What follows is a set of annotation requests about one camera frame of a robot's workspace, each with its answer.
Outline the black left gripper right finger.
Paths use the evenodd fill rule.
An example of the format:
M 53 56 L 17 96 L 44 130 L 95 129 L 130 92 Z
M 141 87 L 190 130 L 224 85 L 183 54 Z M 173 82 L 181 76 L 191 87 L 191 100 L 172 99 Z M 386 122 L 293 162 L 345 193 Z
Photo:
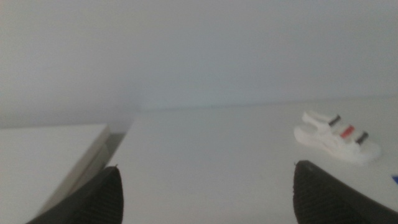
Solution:
M 299 224 L 397 224 L 397 212 L 310 161 L 295 165 L 293 207 Z

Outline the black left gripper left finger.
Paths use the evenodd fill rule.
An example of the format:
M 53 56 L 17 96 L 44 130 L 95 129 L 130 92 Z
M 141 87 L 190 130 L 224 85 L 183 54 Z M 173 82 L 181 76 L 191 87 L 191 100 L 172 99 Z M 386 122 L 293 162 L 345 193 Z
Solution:
M 30 224 L 121 224 L 124 197 L 121 174 L 107 167 L 76 192 Z

